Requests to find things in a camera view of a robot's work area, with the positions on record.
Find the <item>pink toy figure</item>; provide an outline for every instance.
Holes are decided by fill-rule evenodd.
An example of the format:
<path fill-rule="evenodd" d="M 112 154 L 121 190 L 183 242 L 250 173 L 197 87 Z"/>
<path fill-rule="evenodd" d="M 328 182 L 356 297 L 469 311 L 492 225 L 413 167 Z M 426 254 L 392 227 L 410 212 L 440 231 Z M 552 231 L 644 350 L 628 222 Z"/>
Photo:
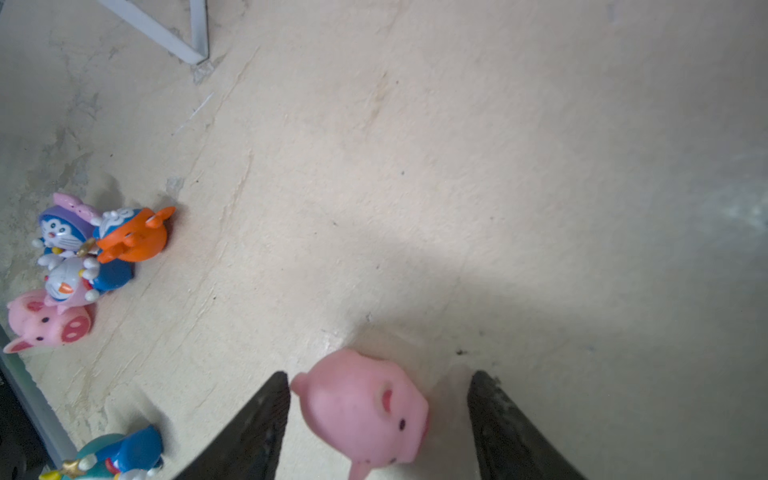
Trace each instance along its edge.
<path fill-rule="evenodd" d="M 290 388 L 315 435 L 352 460 L 349 480 L 413 462 L 426 436 L 429 405 L 393 362 L 341 349 L 297 375 Z"/>
<path fill-rule="evenodd" d="M 19 353 L 35 346 L 59 346 L 75 342 L 91 330 L 91 316 L 78 306 L 60 315 L 43 303 L 45 290 L 24 293 L 8 304 L 8 323 L 19 338 L 2 350 Z"/>

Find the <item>toy figure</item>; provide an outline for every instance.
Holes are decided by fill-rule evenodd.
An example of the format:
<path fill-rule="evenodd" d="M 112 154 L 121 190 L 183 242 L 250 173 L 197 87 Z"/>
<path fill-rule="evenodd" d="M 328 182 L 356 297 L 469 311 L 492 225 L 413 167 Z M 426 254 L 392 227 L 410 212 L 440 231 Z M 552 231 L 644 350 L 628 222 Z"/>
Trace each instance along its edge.
<path fill-rule="evenodd" d="M 352 460 L 349 480 L 410 463 L 427 433 L 429 405 L 393 362 L 341 349 L 290 384 L 309 428 Z"/>
<path fill-rule="evenodd" d="M 143 262 L 157 255 L 165 247 L 168 232 L 163 222 L 170 218 L 176 207 L 157 213 L 149 208 L 121 208 L 106 212 L 91 220 L 96 244 L 103 251 L 98 256 L 102 263 L 116 258 L 126 262 Z"/>
<path fill-rule="evenodd" d="M 61 470 L 40 475 L 40 480 L 145 480 L 163 467 L 163 441 L 152 425 L 128 436 L 104 435 L 88 443 Z"/>
<path fill-rule="evenodd" d="M 53 194 L 54 206 L 38 217 L 42 238 L 32 241 L 37 248 L 45 248 L 38 264 L 53 270 L 61 262 L 73 257 L 93 235 L 94 218 L 101 214 L 90 205 L 72 195 Z"/>
<path fill-rule="evenodd" d="M 69 257 L 45 277 L 44 302 L 61 314 L 72 306 L 95 302 L 133 277 L 133 265 L 123 260 L 101 264 L 94 257 Z"/>
<path fill-rule="evenodd" d="M 81 306 L 58 313 L 44 304 L 45 291 L 32 290 L 8 303 L 8 323 L 19 336 L 5 346 L 5 353 L 19 353 L 36 346 L 73 343 L 91 330 L 91 316 Z"/>

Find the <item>metal bar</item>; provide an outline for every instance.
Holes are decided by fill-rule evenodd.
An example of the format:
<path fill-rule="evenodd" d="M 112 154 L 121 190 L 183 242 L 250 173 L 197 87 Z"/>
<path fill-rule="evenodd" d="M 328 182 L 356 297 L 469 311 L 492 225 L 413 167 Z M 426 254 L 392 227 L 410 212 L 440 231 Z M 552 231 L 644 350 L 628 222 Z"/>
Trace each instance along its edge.
<path fill-rule="evenodd" d="M 5 345 L 9 341 L 3 329 L 0 329 L 0 344 Z M 48 451 L 48 456 L 51 457 L 57 467 L 60 467 L 61 462 L 65 459 L 74 458 L 78 450 L 64 427 L 61 426 L 61 422 L 58 421 L 58 417 L 48 401 L 45 400 L 43 392 L 29 375 L 22 359 L 15 354 L 0 354 L 0 356 L 2 356 L 0 370 L 3 376 L 8 380 L 18 402 L 27 412 L 29 421 L 32 422 L 40 440 L 45 445 L 45 450 Z"/>
<path fill-rule="evenodd" d="M 208 58 L 208 10 L 206 0 L 190 0 L 190 23 L 192 25 L 192 48 Z"/>
<path fill-rule="evenodd" d="M 99 3 L 188 64 L 197 65 L 208 58 L 205 0 L 190 1 L 192 38 L 194 44 L 200 49 L 199 51 L 184 43 L 157 20 L 128 0 L 99 0 Z"/>

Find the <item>doraemon figure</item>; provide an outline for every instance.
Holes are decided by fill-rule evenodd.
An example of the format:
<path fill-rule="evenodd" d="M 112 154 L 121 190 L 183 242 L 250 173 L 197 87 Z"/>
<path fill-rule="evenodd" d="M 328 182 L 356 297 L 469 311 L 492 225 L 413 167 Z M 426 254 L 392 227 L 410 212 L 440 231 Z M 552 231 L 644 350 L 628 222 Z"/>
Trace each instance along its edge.
<path fill-rule="evenodd" d="M 94 238 L 101 249 L 98 261 L 114 259 L 143 262 L 157 255 L 165 247 L 168 232 L 163 222 L 170 218 L 176 207 L 158 212 L 149 208 L 121 208 L 91 219 L 96 226 Z"/>
<path fill-rule="evenodd" d="M 40 475 L 40 480 L 146 480 L 163 467 L 163 439 L 149 425 L 128 436 L 103 435 L 88 443 L 75 460 L 61 470 Z"/>
<path fill-rule="evenodd" d="M 101 214 L 92 206 L 72 195 L 53 194 L 54 206 L 38 217 L 42 237 L 32 245 L 45 248 L 38 264 L 53 270 L 64 259 L 73 257 L 93 236 L 91 221 Z"/>
<path fill-rule="evenodd" d="M 116 290 L 134 277 L 133 265 L 123 260 L 99 263 L 95 257 L 69 257 L 45 277 L 43 300 L 62 314 L 72 306 L 95 302 L 106 292 Z"/>

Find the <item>yellow star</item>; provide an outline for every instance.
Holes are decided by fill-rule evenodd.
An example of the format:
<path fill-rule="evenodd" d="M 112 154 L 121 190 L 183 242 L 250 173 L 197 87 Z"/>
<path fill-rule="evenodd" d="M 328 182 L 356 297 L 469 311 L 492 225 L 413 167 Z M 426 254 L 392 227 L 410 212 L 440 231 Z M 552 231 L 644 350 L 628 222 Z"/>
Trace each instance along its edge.
<path fill-rule="evenodd" d="M 78 467 L 79 463 L 80 463 L 79 460 L 64 460 L 61 463 L 60 472 L 68 476 L 69 478 L 81 477 L 85 475 L 85 472 L 80 470 L 80 468 Z"/>

